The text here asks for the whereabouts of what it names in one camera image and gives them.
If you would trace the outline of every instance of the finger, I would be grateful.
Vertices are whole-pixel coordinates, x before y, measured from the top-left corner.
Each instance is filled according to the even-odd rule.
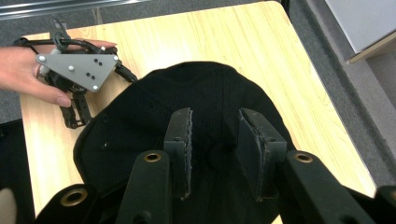
[[[32,81],[29,87],[25,88],[24,92],[53,105],[64,107],[71,105],[71,100],[65,92],[46,85],[37,79]]]

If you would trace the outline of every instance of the hole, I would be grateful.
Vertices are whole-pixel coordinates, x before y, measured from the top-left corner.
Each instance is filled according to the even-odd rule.
[[[147,224],[151,220],[151,213],[148,211],[142,211],[134,215],[134,224]]]
[[[307,155],[305,155],[305,154],[303,154],[303,153],[298,153],[298,154],[296,154],[296,155],[294,156],[294,158],[295,158],[297,161],[305,162],[305,163],[309,163],[309,162],[313,161],[312,157],[307,156]]]
[[[158,153],[149,153],[145,156],[145,161],[155,162],[161,159],[161,155]]]
[[[109,146],[110,146],[110,142],[105,141],[105,142],[102,144],[102,150],[108,149]]]
[[[341,216],[340,221],[345,224],[358,224],[359,222],[351,216]]]
[[[108,116],[107,116],[107,114],[104,114],[104,115],[102,116],[102,122],[103,122],[103,123],[108,123]]]
[[[81,198],[82,194],[80,192],[75,192],[67,197],[68,202],[73,202],[79,198]]]
[[[88,192],[85,189],[71,189],[61,199],[61,205],[64,207],[71,207],[84,202],[87,198]]]

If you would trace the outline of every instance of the screw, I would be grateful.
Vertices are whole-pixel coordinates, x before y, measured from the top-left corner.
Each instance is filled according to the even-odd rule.
[[[46,61],[46,57],[44,57],[43,55],[40,55],[40,56],[38,57],[38,60],[39,60],[40,62],[44,62],[44,61]]]

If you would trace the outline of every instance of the black mechanical part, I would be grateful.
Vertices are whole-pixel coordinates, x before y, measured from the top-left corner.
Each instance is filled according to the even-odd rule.
[[[28,40],[24,37],[14,41],[14,46],[19,47],[28,47],[31,48],[35,53],[38,52],[35,50],[34,46],[37,45],[53,45],[56,42],[58,50],[62,54],[113,54],[117,56],[117,48],[107,48],[101,49],[96,47],[94,44],[85,41],[85,40],[76,40],[76,39],[69,39],[63,38],[67,34],[64,33],[62,35],[58,35],[58,37],[54,37],[48,40]],[[82,49],[78,50],[67,50],[66,47],[69,45],[76,45],[81,46]],[[122,61],[115,58],[117,63],[115,65],[114,72],[118,75],[123,77],[128,82],[135,82],[137,81],[136,75],[134,75],[128,68],[122,65]],[[89,74],[92,80],[95,79],[95,76]],[[46,81],[49,85],[56,87],[64,92],[71,92],[72,93],[72,105],[68,108],[61,107],[61,111],[64,117],[64,123],[67,128],[76,129],[78,127],[86,125],[91,119],[91,113],[88,108],[85,93],[86,89],[80,87],[78,83],[74,83],[69,79],[62,76],[62,74],[58,74],[54,71],[49,70],[49,72],[45,75]]]
[[[58,192],[41,211],[35,224],[97,223],[99,195],[89,185],[73,185]]]
[[[76,106],[79,120],[76,119],[75,108],[71,105],[69,107],[60,106],[62,115],[64,117],[64,124],[67,128],[76,129],[78,127],[86,125],[91,119],[91,113],[85,100],[86,90],[80,87],[76,87],[76,84],[72,81],[61,77],[59,74],[49,71],[45,76],[46,81],[49,85],[60,89],[61,91],[73,93],[73,103]]]
[[[182,197],[190,184],[185,184],[186,179],[189,181],[186,168],[190,166],[186,161],[188,156],[182,152],[189,153],[191,116],[188,108],[172,115],[163,144],[167,149],[141,153],[134,162],[129,181],[120,182],[94,200],[89,197],[81,200],[76,195],[69,198],[74,195],[70,193],[74,187],[64,189],[47,204],[36,223],[63,223],[58,220],[100,224],[171,223],[172,196]],[[314,155],[297,150],[286,152],[285,141],[260,113],[240,110],[236,153],[253,197],[263,201],[276,196],[285,224],[394,223],[396,220],[396,187],[381,187],[374,198],[345,188]],[[96,195],[89,186],[76,188],[86,189],[89,196]],[[68,199],[66,203],[79,199],[81,202],[73,206],[78,211],[64,207],[61,198]]]
[[[172,197],[185,199],[191,193],[192,111],[180,109],[172,114],[163,141],[172,168]]]
[[[239,111],[239,134],[236,156],[247,178],[254,199],[274,199],[276,164],[286,155],[286,140],[260,113],[242,108]]]
[[[277,182],[279,212],[289,223],[374,223],[316,156],[290,151]]]
[[[171,223],[170,178],[166,152],[150,150],[137,156],[116,223]]]

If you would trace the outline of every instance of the bolt hole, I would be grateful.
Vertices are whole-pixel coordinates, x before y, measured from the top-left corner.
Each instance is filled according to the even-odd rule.
[[[145,157],[145,161],[148,162],[155,162],[161,159],[161,155],[158,153],[150,153],[148,155],[146,155]]]
[[[84,202],[87,198],[88,192],[85,189],[71,189],[61,199],[61,205],[64,207],[71,207]]]
[[[296,154],[296,155],[294,156],[294,158],[295,158],[297,161],[305,162],[305,163],[309,163],[309,162],[313,161],[312,157],[307,156],[307,155],[305,155],[305,154],[303,154],[303,153],[298,153],[298,154]]]

